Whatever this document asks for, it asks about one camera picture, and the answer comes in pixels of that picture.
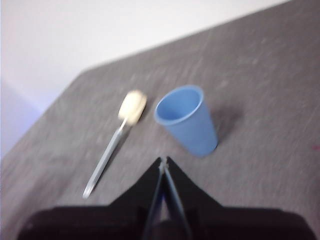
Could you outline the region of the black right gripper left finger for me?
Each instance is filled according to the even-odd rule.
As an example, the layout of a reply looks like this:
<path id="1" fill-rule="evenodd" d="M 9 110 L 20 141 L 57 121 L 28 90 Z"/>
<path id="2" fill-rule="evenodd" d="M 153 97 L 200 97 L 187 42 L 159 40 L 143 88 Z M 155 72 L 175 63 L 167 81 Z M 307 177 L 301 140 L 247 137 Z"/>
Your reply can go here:
<path id="1" fill-rule="evenodd" d="M 108 205 L 59 206 L 31 215 L 19 240 L 123 240 L 142 235 L 159 178 L 157 158 L 138 181 Z"/>

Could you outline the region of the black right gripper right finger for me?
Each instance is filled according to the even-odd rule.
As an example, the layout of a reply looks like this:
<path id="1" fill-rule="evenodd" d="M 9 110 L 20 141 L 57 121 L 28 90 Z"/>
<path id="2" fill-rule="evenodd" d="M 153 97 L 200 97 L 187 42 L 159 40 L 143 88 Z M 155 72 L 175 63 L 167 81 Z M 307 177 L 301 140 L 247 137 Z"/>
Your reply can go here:
<path id="1" fill-rule="evenodd" d="M 168 170 L 195 240 L 312 240 L 306 220 L 276 208 L 225 206 L 199 188 L 170 158 Z"/>

